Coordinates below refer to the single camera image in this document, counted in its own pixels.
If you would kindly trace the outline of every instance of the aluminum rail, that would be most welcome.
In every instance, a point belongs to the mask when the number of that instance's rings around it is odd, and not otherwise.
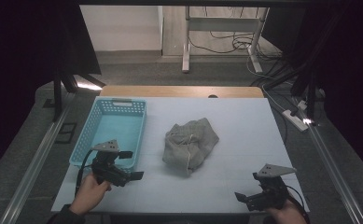
[[[293,98],[296,105],[298,104],[297,99]],[[303,119],[308,119],[304,113],[300,112],[300,115]],[[341,171],[338,168],[335,160],[332,158],[328,148],[321,137],[320,132],[318,129],[312,125],[308,124],[309,126],[309,133],[312,137],[314,142],[315,148],[317,149],[318,154],[321,157],[321,160],[326,167],[328,174],[332,180],[333,185],[335,186],[336,190],[342,197],[342,201],[347,212],[350,215],[350,218],[353,220],[355,224],[363,224],[363,214],[359,204],[354,196],[353,192],[351,191],[350,187],[348,186],[347,182],[344,180]]]
[[[62,127],[63,121],[70,110],[70,104],[75,95],[67,93],[63,99],[63,112],[56,122],[52,122],[45,134],[41,144],[36,151],[33,160],[31,161],[26,173],[24,173],[18,188],[10,200],[6,211],[0,219],[0,223],[15,223],[21,213],[21,209],[30,194],[31,189],[38,177],[39,172],[49,154],[50,148],[56,138],[57,133]]]

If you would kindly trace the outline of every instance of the white table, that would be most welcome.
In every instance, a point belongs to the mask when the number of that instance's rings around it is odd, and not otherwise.
[[[142,99],[147,100],[147,123],[136,171],[144,171],[144,177],[124,188],[113,187],[93,212],[245,214],[249,211],[234,192],[247,196],[262,192],[252,173],[265,163],[292,167],[265,98]],[[208,118],[219,142],[202,166],[186,176],[161,160],[164,136],[176,123],[201,118]],[[77,171],[68,168],[53,212],[73,201]],[[283,179],[302,194],[294,174]]]

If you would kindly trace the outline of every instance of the power strip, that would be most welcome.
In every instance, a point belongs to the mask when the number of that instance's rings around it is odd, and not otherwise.
[[[304,132],[307,130],[307,128],[308,128],[307,125],[305,123],[303,123],[303,121],[300,120],[300,118],[298,118],[297,116],[291,116],[290,110],[285,110],[282,114],[284,117],[286,117],[286,119],[291,121],[291,123],[293,123],[294,126],[297,127],[298,130],[300,130],[301,132]]]

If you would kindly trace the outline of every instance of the sleeve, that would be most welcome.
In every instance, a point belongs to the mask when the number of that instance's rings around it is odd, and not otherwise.
[[[79,216],[68,209],[70,204],[63,206],[62,211],[55,217],[51,218],[48,224],[83,224],[85,223],[85,218]]]

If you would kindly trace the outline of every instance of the gray floor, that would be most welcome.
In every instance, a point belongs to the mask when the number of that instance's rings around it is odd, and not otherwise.
[[[218,48],[225,49],[226,46],[220,44]],[[199,56],[196,53],[191,58],[190,73],[183,74],[179,53],[161,56],[158,52],[97,52],[103,74],[94,76],[107,85],[181,86],[249,86],[257,78],[246,67],[246,55]],[[262,60],[264,72],[272,65],[273,62]],[[80,83],[89,84],[80,77],[76,78]],[[290,98],[289,87],[283,84],[269,94],[278,104],[290,108],[292,105],[285,100],[285,97]],[[52,91],[51,83],[37,90],[29,117],[0,160],[0,218],[51,123],[53,108],[43,108],[43,104],[53,98]],[[50,208],[63,181],[69,155],[88,116],[91,102],[98,93],[86,89],[77,93],[64,121],[77,124],[76,134],[69,144],[55,143],[51,148],[17,223],[45,223],[51,216]],[[363,163],[326,118],[323,102],[316,103],[315,114],[318,128],[363,211]],[[273,115],[280,134],[284,138],[287,136],[286,149],[298,169],[298,179],[311,210],[312,223],[352,223],[310,135],[300,133],[289,122],[284,122],[276,110],[273,110]],[[57,140],[63,139],[63,135],[58,135]],[[100,223],[99,219],[90,215],[88,223]],[[260,223],[261,220],[262,217],[252,217],[250,223]]]

